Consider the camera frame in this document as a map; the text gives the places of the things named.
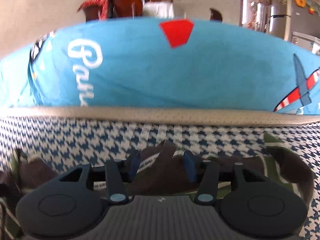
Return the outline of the green brown striped shirt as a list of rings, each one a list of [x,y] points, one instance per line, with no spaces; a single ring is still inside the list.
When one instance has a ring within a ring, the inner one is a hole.
[[[309,211],[313,197],[310,168],[284,143],[264,134],[267,156],[206,157],[228,172],[243,163],[302,198]],[[41,158],[30,159],[16,150],[11,169],[1,173],[1,239],[299,239],[300,232],[287,237],[250,237],[226,224],[212,206],[194,203],[199,182],[188,178],[183,154],[169,141],[140,152],[140,166],[133,182],[125,187],[130,201],[112,206],[102,220],[72,238],[34,238],[26,234],[16,217],[16,206],[26,195],[61,174]]]

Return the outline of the houndstooth sofa seat cushion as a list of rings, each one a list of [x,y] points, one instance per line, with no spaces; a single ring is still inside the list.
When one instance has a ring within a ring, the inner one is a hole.
[[[16,150],[62,174],[101,166],[163,141],[206,157],[267,156],[264,134],[280,139],[313,175],[313,197],[299,239],[319,239],[319,117],[261,111],[122,108],[13,108],[1,113],[1,173]]]

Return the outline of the blue printed sofa back cover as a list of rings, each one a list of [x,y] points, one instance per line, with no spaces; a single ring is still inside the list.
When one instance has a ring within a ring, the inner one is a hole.
[[[52,31],[1,59],[1,107],[319,114],[319,57],[217,22],[122,18]]]

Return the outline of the white chest freezer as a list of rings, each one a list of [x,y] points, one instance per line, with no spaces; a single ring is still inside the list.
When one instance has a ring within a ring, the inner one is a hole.
[[[315,55],[319,55],[320,39],[317,37],[294,31],[291,42]]]

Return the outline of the dark wooden chair right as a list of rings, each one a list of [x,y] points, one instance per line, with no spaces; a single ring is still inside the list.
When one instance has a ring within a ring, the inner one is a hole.
[[[210,20],[211,21],[222,22],[223,21],[223,17],[222,17],[221,12],[219,12],[218,10],[216,10],[214,8],[210,8]]]

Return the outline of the silver refrigerator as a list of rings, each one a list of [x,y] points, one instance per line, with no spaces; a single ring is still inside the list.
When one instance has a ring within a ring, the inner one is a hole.
[[[291,28],[291,4],[273,3],[270,8],[268,33],[288,41]]]

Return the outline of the red patterned cloth on chair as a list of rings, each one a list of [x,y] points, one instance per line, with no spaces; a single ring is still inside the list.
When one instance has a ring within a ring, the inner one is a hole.
[[[108,0],[85,0],[77,12],[83,11],[86,22],[106,20],[108,14]]]

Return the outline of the dark wooden dining chair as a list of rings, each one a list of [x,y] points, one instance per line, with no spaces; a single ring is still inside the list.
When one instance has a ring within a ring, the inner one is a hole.
[[[142,16],[142,0],[108,0],[107,19]]]

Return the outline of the white clothed dining table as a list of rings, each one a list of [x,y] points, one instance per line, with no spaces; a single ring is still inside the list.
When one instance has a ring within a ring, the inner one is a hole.
[[[143,4],[143,16],[155,18],[174,18],[174,7],[171,2],[146,2]]]

